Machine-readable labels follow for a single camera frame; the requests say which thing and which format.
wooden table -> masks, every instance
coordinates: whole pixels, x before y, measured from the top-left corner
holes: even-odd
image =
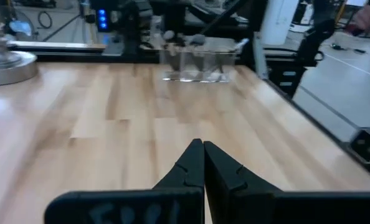
[[[151,188],[194,138],[283,190],[370,191],[370,174],[246,67],[229,84],[162,81],[159,65],[39,68],[0,86],[0,223],[42,223],[69,190]]]

gray floor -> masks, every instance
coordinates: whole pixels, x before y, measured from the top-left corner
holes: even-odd
[[[290,33],[285,45],[294,48],[299,40],[300,35]],[[329,44],[335,40],[350,49],[333,50]],[[356,54],[352,48],[365,50],[366,54]],[[325,60],[305,73],[301,86],[306,91],[300,88],[294,100],[335,136],[348,141],[355,127],[344,119],[358,127],[370,126],[370,39],[336,34],[323,44],[321,51],[326,55]]]

clear plastic container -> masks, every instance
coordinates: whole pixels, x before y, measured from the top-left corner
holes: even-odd
[[[229,82],[235,72],[235,52],[206,51],[205,47],[173,47],[160,50],[164,80]]]
[[[152,16],[150,22],[149,42],[153,46],[161,44],[161,16]]]

floor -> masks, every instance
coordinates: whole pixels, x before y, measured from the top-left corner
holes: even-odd
[[[38,27],[37,10],[24,7],[18,9]],[[54,24],[49,30],[38,29],[38,40],[53,33],[77,13],[75,8],[47,11]],[[88,26],[82,30],[81,22],[73,21],[49,41],[90,42]],[[301,38],[302,34],[289,32],[282,47],[297,49]],[[332,42],[351,49],[333,50],[330,47]],[[356,54],[353,47],[365,50],[366,53]],[[316,68],[308,69],[294,100],[340,140],[349,141],[356,127],[370,126],[370,39],[337,33],[324,42],[321,51],[326,58]]]

